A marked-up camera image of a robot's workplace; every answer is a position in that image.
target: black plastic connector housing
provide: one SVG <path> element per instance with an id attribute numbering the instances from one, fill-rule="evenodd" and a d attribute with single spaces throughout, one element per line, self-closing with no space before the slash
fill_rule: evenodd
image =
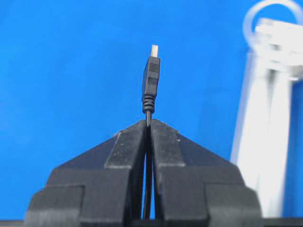
<path id="1" fill-rule="evenodd" d="M 155 112 L 155 99 L 160 74 L 160 58 L 150 56 L 147 60 L 142 85 L 143 113 Z"/>

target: black cable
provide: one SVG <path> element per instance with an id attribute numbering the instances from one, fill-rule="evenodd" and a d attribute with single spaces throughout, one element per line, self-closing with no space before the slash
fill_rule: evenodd
<path id="1" fill-rule="evenodd" d="M 151 214 L 151 200 L 152 200 L 152 151 L 151 151 L 151 119 L 150 111 L 146 112 L 146 170 L 145 170 L 145 197 L 144 197 L 144 210 L 143 219 L 149 219 Z"/>
<path id="2" fill-rule="evenodd" d="M 142 85 L 142 103 L 143 113 L 146 115 L 146 170 L 145 170 L 145 197 L 143 218 L 149 219 L 151 213 L 152 198 L 152 142 L 151 142 L 151 120 L 152 114 L 155 112 L 155 99 L 157 96 L 157 88 L 160 74 L 160 58 L 158 58 L 158 46 L 153 45 L 151 55 L 148 58 L 144 70 Z"/>

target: blurry white object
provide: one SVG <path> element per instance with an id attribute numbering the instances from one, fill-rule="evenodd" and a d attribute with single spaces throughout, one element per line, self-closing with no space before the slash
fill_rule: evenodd
<path id="1" fill-rule="evenodd" d="M 231 157 L 266 218 L 282 215 L 292 84 L 303 79 L 303 26 L 263 18 L 251 31 L 255 14 L 271 4 L 285 5 L 303 24 L 302 9 L 290 0 L 262 1 L 248 11 L 243 32 L 251 51 Z"/>

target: blue background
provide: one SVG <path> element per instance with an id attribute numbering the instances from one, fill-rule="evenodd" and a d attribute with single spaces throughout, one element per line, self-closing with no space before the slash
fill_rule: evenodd
<path id="1" fill-rule="evenodd" d="M 162 62 L 154 118 L 229 159 L 249 50 L 242 21 L 257 2 L 1 0 L 0 219 L 24 218 L 54 167 L 144 118 L 151 44 Z M 259 17 L 294 22 L 281 6 Z M 302 100 L 298 83 L 285 216 L 303 216 Z"/>

